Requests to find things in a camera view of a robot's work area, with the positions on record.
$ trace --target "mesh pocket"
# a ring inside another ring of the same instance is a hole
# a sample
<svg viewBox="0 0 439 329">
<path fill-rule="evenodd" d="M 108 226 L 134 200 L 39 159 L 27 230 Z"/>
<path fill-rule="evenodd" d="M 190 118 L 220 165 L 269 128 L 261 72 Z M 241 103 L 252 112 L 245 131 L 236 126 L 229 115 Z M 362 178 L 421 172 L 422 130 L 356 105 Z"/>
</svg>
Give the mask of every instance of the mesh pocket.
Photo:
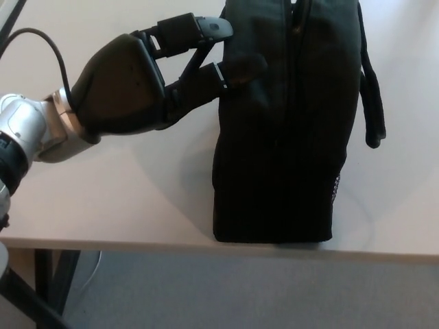
<svg viewBox="0 0 439 329">
<path fill-rule="evenodd" d="M 340 175 L 335 179 L 334 187 L 332 190 L 332 203 L 334 204 L 335 198 L 337 197 L 338 186 L 340 185 Z"/>
</svg>

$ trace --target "gray carpet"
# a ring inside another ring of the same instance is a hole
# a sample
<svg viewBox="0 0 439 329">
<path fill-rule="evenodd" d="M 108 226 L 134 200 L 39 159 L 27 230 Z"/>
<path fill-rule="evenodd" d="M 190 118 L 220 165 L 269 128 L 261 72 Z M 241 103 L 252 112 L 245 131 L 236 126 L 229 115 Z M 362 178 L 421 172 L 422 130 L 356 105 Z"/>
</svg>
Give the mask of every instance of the gray carpet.
<svg viewBox="0 0 439 329">
<path fill-rule="evenodd" d="M 75 328 L 428 329 L 439 322 L 439 267 L 104 253 L 80 295 L 96 260 L 83 253 L 78 265 L 66 313 Z M 0 300 L 0 328 L 34 326 Z"/>
</svg>

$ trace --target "black cable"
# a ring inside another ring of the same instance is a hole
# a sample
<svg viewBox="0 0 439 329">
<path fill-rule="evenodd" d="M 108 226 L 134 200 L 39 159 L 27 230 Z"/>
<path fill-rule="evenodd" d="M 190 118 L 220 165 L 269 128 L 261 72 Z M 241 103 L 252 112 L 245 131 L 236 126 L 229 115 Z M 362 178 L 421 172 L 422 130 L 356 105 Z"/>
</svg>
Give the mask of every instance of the black cable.
<svg viewBox="0 0 439 329">
<path fill-rule="evenodd" d="M 23 29 L 16 30 L 14 33 L 12 33 L 8 37 L 8 39 L 6 39 L 5 43 L 0 48 L 0 59 L 2 58 L 3 54 L 5 53 L 5 50 L 8 48 L 10 43 L 17 36 L 19 36 L 20 34 L 24 34 L 24 33 L 32 33 L 32 34 L 36 34 L 37 36 L 40 36 L 41 38 L 43 38 L 49 44 L 49 46 L 54 51 L 56 59 L 58 60 L 58 64 L 60 65 L 61 78 L 62 78 L 62 83 L 63 83 L 63 86 L 64 86 L 64 91 L 66 93 L 67 101 L 69 102 L 70 108 L 73 111 L 75 111 L 75 108 L 73 106 L 73 100 L 72 100 L 71 90 L 70 90 L 70 86 L 69 86 L 69 79 L 67 78 L 67 70 L 66 70 L 66 66 L 64 64 L 64 60 L 62 59 L 62 55 L 60 53 L 60 50 L 55 45 L 55 42 L 52 39 L 50 39 L 50 37 L 46 33 L 40 31 L 39 29 L 33 29 L 31 27 L 26 27 L 26 28 L 23 28 Z"/>
</svg>

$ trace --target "robotic hand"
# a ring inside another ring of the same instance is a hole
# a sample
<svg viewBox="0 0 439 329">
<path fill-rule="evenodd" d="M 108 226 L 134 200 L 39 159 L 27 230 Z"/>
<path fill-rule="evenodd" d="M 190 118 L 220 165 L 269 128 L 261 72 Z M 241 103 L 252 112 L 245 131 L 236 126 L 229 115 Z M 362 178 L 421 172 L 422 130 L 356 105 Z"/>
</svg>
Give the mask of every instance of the robotic hand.
<svg viewBox="0 0 439 329">
<path fill-rule="evenodd" d="M 90 59 L 71 90 L 61 88 L 42 101 L 2 96 L 0 230 L 8 226 L 10 196 L 33 161 L 67 160 L 105 135 L 166 129 L 262 73 L 266 62 L 258 55 L 200 68 L 213 45 L 232 35 L 224 19 L 177 16 L 108 43 Z M 197 51 L 180 79 L 165 86 L 156 60 L 189 49 Z"/>
</svg>

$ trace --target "black handbag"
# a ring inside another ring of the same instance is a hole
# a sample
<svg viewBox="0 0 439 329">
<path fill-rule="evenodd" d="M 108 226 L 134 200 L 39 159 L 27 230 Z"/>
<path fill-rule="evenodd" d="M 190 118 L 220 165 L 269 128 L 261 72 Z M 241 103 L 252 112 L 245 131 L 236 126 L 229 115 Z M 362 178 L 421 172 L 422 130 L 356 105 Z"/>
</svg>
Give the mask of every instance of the black handbag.
<svg viewBox="0 0 439 329">
<path fill-rule="evenodd" d="M 262 77 L 219 101 L 213 232 L 222 242 L 332 237 L 333 202 L 359 94 L 366 142 L 383 106 L 357 0 L 227 0 L 224 60 L 260 53 Z"/>
</svg>

